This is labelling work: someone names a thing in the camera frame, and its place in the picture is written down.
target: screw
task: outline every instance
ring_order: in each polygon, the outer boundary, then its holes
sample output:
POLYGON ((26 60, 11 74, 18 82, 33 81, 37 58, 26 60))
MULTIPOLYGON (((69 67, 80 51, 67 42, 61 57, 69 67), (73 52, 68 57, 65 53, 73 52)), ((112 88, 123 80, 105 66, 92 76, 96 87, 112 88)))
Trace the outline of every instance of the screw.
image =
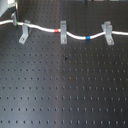
POLYGON ((65 42, 66 41, 66 39, 63 39, 63 42, 65 42))
POLYGON ((112 39, 110 39, 109 41, 110 41, 110 43, 113 43, 113 40, 112 39))
POLYGON ((24 41, 24 38, 22 37, 21 40, 24 41))

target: cable clamp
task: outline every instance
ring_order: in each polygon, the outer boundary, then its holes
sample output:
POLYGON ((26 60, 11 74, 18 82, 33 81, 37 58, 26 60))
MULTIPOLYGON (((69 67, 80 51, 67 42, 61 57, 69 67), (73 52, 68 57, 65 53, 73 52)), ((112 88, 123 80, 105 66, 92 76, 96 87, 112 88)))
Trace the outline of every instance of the cable clamp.
MULTIPOLYGON (((30 24, 31 22, 28 21, 28 20, 25 20, 25 23, 26 23, 26 24, 30 24)), ((27 25, 23 24, 22 30, 23 30, 23 34, 22 34, 22 36, 21 36, 21 38, 20 38, 20 40, 19 40, 19 43, 25 44, 25 42, 26 42, 28 36, 29 36, 30 33, 31 33, 31 28, 29 28, 27 25)))
POLYGON ((66 21, 60 21, 60 37, 61 37, 61 44, 67 44, 67 24, 66 21))
POLYGON ((105 38, 108 45, 114 45, 114 40, 112 38, 112 25, 110 21, 104 22, 102 24, 102 29, 105 32, 105 38))
POLYGON ((14 12, 14 13, 11 15, 11 18, 13 19, 13 25, 14 25, 14 26, 17 26, 16 12, 14 12))

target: white clip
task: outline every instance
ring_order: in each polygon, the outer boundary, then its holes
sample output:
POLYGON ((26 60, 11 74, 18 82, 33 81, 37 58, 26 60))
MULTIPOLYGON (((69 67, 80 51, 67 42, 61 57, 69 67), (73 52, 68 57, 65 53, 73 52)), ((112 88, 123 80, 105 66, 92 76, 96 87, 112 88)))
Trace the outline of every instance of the white clip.
POLYGON ((112 38, 112 25, 110 21, 104 22, 102 24, 102 29, 105 32, 105 38, 108 43, 108 45, 114 45, 114 40, 112 38))

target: metal bracket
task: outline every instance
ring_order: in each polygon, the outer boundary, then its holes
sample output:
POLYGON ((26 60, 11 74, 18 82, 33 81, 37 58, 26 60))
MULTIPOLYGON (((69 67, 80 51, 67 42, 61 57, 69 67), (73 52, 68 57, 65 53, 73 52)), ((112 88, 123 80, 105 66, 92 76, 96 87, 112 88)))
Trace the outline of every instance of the metal bracket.
POLYGON ((11 18, 13 19, 13 25, 17 26, 17 17, 16 17, 16 12, 14 12, 11 16, 11 18))
POLYGON ((66 21, 60 22, 60 37, 61 37, 61 44, 67 44, 67 24, 66 21))
MULTIPOLYGON (((30 24, 31 22, 28 20, 25 20, 25 23, 30 24)), ((21 44, 25 44, 28 36, 30 35, 31 32, 31 28, 28 28, 28 26, 26 26, 25 24, 22 26, 22 30, 23 30, 23 34, 19 40, 19 43, 21 44)))
POLYGON ((105 32, 105 38, 108 43, 108 45, 114 45, 114 40, 112 38, 112 25, 110 21, 104 22, 102 24, 102 29, 105 32))

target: white cable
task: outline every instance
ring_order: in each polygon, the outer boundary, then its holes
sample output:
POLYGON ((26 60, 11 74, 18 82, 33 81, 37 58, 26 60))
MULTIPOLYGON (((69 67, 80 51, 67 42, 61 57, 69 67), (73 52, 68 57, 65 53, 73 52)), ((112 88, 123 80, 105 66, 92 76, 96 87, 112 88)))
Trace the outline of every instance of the white cable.
POLYGON ((112 31, 112 34, 128 36, 128 33, 127 32, 112 31))
MULTIPOLYGON (((0 21, 0 25, 8 24, 8 23, 13 23, 13 20, 0 21)), ((45 31, 45 32, 55 32, 55 29, 43 28, 43 27, 40 27, 40 26, 34 25, 34 24, 26 24, 26 23, 22 23, 22 22, 17 22, 17 24, 20 25, 20 26, 26 25, 26 26, 28 26, 30 28, 36 28, 36 29, 39 29, 39 30, 45 31)), ((72 37, 74 39, 77 39, 77 40, 85 40, 86 38, 94 39, 94 38, 97 38, 97 37, 102 36, 104 34, 105 34, 105 32, 101 32, 101 33, 98 33, 96 35, 85 37, 85 36, 76 36, 76 35, 71 34, 70 32, 67 32, 68 36, 70 36, 70 37, 72 37)), ((127 32, 112 31, 112 34, 128 36, 127 32)))
POLYGON ((76 36, 71 34, 70 32, 67 32, 67 35, 77 40, 85 40, 85 36, 76 36))
POLYGON ((102 36, 102 35, 104 35, 104 34, 105 34, 105 32, 98 33, 98 34, 96 34, 96 35, 90 36, 90 39, 97 38, 97 37, 102 36))
POLYGON ((13 20, 0 21, 0 25, 8 24, 8 23, 13 23, 13 20))
POLYGON ((54 32, 54 29, 48 29, 48 28, 43 28, 43 27, 40 27, 40 26, 37 26, 37 25, 34 25, 34 24, 26 24, 26 23, 22 23, 22 22, 18 22, 18 25, 26 25, 30 28, 36 28, 36 29, 39 29, 41 31, 45 31, 45 32, 54 32))

